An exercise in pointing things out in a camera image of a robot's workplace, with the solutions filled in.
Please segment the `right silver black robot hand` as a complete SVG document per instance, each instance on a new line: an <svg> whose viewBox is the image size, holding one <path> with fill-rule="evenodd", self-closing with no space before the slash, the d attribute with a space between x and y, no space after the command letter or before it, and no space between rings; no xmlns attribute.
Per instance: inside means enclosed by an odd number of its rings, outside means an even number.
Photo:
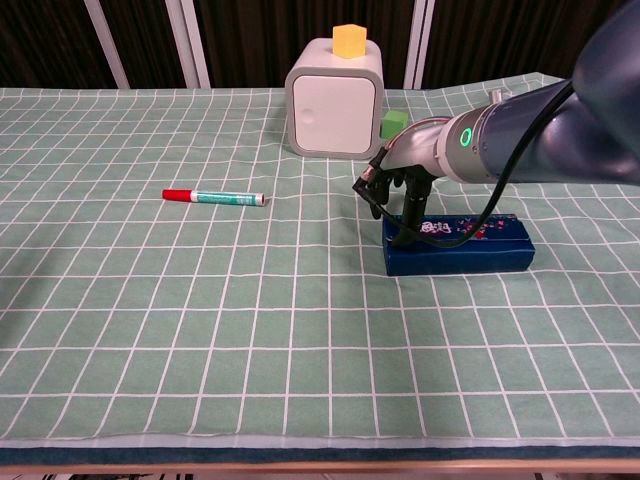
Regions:
<svg viewBox="0 0 640 480"><path fill-rule="evenodd" d="M436 147L448 121L443 116L431 117L406 127L380 149L361 175L376 219L382 215L380 208L389 201L390 187L406 187L401 214L403 225L392 241L396 247L405 247L417 240L432 184L444 175L436 161Z"/></svg>

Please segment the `blue glasses case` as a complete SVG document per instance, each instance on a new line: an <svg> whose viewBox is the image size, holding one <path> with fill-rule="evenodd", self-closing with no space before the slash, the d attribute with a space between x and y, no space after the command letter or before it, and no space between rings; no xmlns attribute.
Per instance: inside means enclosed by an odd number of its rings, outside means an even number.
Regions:
<svg viewBox="0 0 640 480"><path fill-rule="evenodd" d="M389 276L452 275L520 272L531 265L535 247L523 223L514 215L492 215L463 245L442 249L422 241L394 247L399 229L382 224L383 257Z"/></svg>

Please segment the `green cube block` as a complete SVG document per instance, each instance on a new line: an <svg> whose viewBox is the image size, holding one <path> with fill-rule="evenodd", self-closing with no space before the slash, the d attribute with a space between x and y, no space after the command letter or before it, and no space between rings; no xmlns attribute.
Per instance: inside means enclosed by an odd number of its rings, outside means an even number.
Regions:
<svg viewBox="0 0 640 480"><path fill-rule="evenodd" d="M394 138L403 131L409 123L409 115L404 111L389 110L381 121L380 137L384 140Z"/></svg>

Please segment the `white cube cabinet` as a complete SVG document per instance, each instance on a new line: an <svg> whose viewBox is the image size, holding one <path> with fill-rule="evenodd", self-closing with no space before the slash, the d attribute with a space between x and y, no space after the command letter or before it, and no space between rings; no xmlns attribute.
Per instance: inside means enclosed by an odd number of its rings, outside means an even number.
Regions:
<svg viewBox="0 0 640 480"><path fill-rule="evenodd" d="M382 55L373 41L353 59L334 55L330 38L310 41L285 80L291 149L304 157L371 158L380 148L383 96Z"/></svg>

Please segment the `yellow cube block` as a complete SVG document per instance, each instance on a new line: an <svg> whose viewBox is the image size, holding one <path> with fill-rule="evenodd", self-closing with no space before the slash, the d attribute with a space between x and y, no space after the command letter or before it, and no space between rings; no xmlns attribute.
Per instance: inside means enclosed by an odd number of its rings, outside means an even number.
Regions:
<svg viewBox="0 0 640 480"><path fill-rule="evenodd" d="M366 55L367 28L356 24L343 24L332 29L332 53L343 59Z"/></svg>

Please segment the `dark pleated curtain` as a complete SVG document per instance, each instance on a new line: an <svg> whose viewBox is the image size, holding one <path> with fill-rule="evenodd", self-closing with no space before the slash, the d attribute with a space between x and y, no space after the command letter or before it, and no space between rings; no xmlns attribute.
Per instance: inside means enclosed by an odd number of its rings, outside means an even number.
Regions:
<svg viewBox="0 0 640 480"><path fill-rule="evenodd" d="M307 43L367 28L403 85L414 0L194 0L210 84L280 87ZM436 0L422 88L540 72L565 78L628 0ZM84 0L0 0L0 88L113 89Z"/></svg>

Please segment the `green marker red cap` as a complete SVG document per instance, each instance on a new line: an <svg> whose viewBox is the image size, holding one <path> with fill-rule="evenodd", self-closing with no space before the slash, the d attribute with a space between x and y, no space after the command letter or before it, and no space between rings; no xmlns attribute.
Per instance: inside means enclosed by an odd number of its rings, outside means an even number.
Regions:
<svg viewBox="0 0 640 480"><path fill-rule="evenodd" d="M164 189L162 198L167 201L239 205L262 207L265 205L263 193L206 192L186 189Z"/></svg>

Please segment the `green white checkered tablecloth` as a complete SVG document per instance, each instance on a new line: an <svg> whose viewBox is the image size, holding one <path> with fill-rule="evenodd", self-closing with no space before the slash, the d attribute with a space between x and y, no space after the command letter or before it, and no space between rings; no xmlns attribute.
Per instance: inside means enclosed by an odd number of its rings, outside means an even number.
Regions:
<svg viewBox="0 0 640 480"><path fill-rule="evenodd" d="M511 186L527 270L392 278L285 112L0 88L0 448L640 446L639 188Z"/></svg>

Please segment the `dark blue table underlay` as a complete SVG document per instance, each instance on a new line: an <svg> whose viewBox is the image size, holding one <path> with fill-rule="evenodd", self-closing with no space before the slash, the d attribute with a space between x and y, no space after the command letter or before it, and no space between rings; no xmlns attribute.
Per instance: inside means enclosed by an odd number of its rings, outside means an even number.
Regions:
<svg viewBox="0 0 640 480"><path fill-rule="evenodd" d="M473 448L0 448L0 466L164 463L276 463L470 459L640 459L640 447L525 446Z"/></svg>

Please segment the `white frame post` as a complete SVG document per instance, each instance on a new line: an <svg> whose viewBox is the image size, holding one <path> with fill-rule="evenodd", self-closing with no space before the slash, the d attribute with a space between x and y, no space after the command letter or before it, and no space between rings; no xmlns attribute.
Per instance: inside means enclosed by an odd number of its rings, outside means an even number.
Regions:
<svg viewBox="0 0 640 480"><path fill-rule="evenodd" d="M421 89L436 0L414 0L403 79L404 89Z"/></svg>
<svg viewBox="0 0 640 480"><path fill-rule="evenodd" d="M187 88L211 87L194 0L165 0Z"/></svg>
<svg viewBox="0 0 640 480"><path fill-rule="evenodd" d="M119 89L129 89L130 84L121 62L115 41L104 15L100 0L84 0L95 33Z"/></svg>

